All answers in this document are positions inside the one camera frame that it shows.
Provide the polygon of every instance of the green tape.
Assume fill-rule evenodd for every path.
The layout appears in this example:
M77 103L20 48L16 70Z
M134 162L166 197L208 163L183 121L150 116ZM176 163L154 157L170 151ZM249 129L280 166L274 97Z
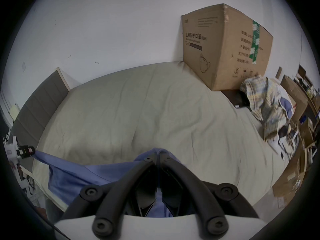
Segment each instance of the green tape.
M252 46L251 46L249 58L252 59L252 64L257 64L257 55L258 55L259 42L260 42L260 25L254 20L252 23L252 30L253 30L253 38L252 38Z

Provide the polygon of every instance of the bed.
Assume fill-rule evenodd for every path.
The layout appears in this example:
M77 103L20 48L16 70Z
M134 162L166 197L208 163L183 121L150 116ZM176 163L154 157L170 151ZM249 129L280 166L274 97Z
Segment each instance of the bed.
M173 153L199 179L236 185L254 205L287 160L262 138L248 108L236 109L184 62L105 75L70 90L42 131L39 151L82 165L132 161L154 147ZM48 190L49 168L33 161L34 180Z

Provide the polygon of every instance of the wall mark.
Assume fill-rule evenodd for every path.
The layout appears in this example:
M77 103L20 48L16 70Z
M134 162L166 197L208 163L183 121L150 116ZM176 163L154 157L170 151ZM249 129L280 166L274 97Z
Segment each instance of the wall mark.
M26 70L26 64L23 62L21 67L22 67L22 70L24 72Z

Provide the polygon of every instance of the floor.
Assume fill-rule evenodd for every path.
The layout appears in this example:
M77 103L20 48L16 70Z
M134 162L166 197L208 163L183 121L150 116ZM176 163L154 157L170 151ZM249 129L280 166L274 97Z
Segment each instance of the floor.
M278 208L278 198L272 188L253 206L259 218L266 223L272 221L284 208Z

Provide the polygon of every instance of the clothes pile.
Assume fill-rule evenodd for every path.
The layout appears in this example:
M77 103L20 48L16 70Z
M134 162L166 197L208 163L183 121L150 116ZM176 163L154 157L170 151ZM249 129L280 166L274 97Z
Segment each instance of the clothes pile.
M288 126L294 109L286 90L270 78L247 78L240 86L247 95L251 113L263 122L264 141L275 137L283 126Z

